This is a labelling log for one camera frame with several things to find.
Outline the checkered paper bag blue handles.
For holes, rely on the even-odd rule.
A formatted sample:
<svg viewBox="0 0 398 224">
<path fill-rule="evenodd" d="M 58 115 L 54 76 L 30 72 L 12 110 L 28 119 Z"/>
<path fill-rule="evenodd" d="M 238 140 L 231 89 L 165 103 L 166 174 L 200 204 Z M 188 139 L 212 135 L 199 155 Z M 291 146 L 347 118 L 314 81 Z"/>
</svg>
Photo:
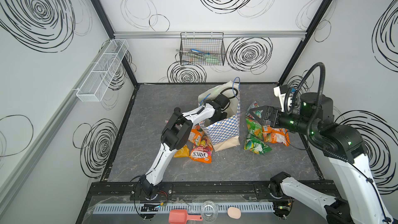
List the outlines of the checkered paper bag blue handles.
<svg viewBox="0 0 398 224">
<path fill-rule="evenodd" d="M 221 120 L 211 123 L 209 119 L 200 123 L 209 137 L 214 151 L 221 151 L 239 145 L 239 122 L 241 113 L 240 78 L 213 87 L 198 96 L 198 103 L 203 105 L 207 100 L 216 100 L 219 95 L 228 98 L 229 103 L 222 108 Z"/>
</svg>

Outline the green snack packet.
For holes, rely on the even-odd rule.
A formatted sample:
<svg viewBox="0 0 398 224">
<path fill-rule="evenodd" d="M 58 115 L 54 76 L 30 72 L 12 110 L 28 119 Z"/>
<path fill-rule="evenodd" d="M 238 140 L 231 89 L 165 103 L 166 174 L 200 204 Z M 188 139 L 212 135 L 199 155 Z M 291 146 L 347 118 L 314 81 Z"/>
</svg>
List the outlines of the green snack packet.
<svg viewBox="0 0 398 224">
<path fill-rule="evenodd" d="M 265 153 L 271 152 L 272 148 L 266 145 L 263 141 L 259 140 L 252 134 L 248 134 L 244 144 L 244 150 L 250 151 L 257 155 L 263 155 Z"/>
<path fill-rule="evenodd" d="M 262 126 L 255 120 L 246 117 L 246 125 L 248 133 L 255 136 L 257 139 L 263 141 Z"/>
</svg>

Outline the yellow snack packet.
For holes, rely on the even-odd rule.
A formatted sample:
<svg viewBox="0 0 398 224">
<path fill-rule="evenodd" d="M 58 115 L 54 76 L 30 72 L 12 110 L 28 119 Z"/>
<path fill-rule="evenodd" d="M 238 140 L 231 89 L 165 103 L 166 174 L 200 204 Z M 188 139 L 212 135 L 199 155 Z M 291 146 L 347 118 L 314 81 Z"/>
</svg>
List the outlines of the yellow snack packet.
<svg viewBox="0 0 398 224">
<path fill-rule="evenodd" d="M 190 157 L 190 149 L 188 148 L 187 145 L 184 145 L 174 154 L 174 158 L 186 158 L 186 157 Z"/>
</svg>

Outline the orange fruit snack packet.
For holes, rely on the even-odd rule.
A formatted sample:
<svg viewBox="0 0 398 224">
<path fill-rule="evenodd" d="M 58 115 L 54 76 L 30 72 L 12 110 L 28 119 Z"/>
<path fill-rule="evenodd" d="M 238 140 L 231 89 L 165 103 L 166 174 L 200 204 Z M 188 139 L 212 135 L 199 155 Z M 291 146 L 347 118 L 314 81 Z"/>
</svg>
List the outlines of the orange fruit snack packet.
<svg viewBox="0 0 398 224">
<path fill-rule="evenodd" d="M 212 147 L 210 138 L 205 134 L 204 130 L 198 124 L 192 128 L 188 137 L 188 141 L 195 146 Z"/>
</svg>

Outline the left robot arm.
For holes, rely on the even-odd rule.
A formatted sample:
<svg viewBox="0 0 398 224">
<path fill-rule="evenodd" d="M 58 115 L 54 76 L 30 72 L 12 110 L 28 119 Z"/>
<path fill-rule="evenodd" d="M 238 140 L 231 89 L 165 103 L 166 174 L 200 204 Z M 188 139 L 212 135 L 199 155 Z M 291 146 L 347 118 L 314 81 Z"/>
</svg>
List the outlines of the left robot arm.
<svg viewBox="0 0 398 224">
<path fill-rule="evenodd" d="M 230 86 L 220 90 L 214 99 L 210 99 L 206 95 L 203 103 L 191 111 L 182 113 L 178 107 L 174 109 L 162 130 L 159 152 L 148 172 L 140 176 L 137 183 L 146 198 L 153 199 L 157 196 L 165 170 L 175 153 L 188 142 L 192 128 L 205 120 L 209 120 L 211 123 L 225 120 L 231 101 L 238 100 L 238 96 L 239 87 Z"/>
</svg>

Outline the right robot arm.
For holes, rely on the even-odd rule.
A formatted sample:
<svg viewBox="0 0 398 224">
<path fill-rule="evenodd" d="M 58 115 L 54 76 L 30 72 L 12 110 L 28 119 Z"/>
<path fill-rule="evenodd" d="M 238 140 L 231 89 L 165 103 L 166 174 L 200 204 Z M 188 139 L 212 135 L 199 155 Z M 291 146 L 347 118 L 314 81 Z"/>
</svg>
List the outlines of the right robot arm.
<svg viewBox="0 0 398 224">
<path fill-rule="evenodd" d="M 290 197 L 311 208 L 330 224 L 395 224 L 372 175 L 361 133 L 334 121 L 333 101 L 323 93 L 325 65 L 320 70 L 316 92 L 300 93 L 288 87 L 281 108 L 260 106 L 249 112 L 263 126 L 283 128 L 304 137 L 332 164 L 342 184 L 345 198 L 321 193 L 281 172 L 269 182 L 272 197 Z"/>
</svg>

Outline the teal Fox's candy bag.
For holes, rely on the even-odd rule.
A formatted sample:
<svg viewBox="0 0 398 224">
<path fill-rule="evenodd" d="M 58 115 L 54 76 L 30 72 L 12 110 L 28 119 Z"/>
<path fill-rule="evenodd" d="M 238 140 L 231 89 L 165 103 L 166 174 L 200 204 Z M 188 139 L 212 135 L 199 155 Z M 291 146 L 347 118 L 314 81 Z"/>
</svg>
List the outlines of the teal Fox's candy bag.
<svg viewBox="0 0 398 224">
<path fill-rule="evenodd" d="M 254 116 L 250 113 L 250 110 L 253 108 L 257 108 L 259 107 L 258 103 L 256 101 L 254 101 L 248 108 L 247 112 L 246 112 L 246 117 L 250 118 L 250 119 L 255 119 Z"/>
</svg>

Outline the orange Fox's candy bag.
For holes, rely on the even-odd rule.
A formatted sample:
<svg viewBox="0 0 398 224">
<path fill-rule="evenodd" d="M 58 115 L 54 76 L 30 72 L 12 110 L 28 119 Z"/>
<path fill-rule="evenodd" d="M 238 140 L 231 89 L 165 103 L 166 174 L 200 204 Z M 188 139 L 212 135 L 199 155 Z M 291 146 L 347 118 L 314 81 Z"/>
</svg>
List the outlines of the orange Fox's candy bag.
<svg viewBox="0 0 398 224">
<path fill-rule="evenodd" d="M 190 159 L 196 162 L 202 162 L 206 164 L 212 163 L 212 151 L 211 146 L 193 146 L 190 153 Z"/>
</svg>

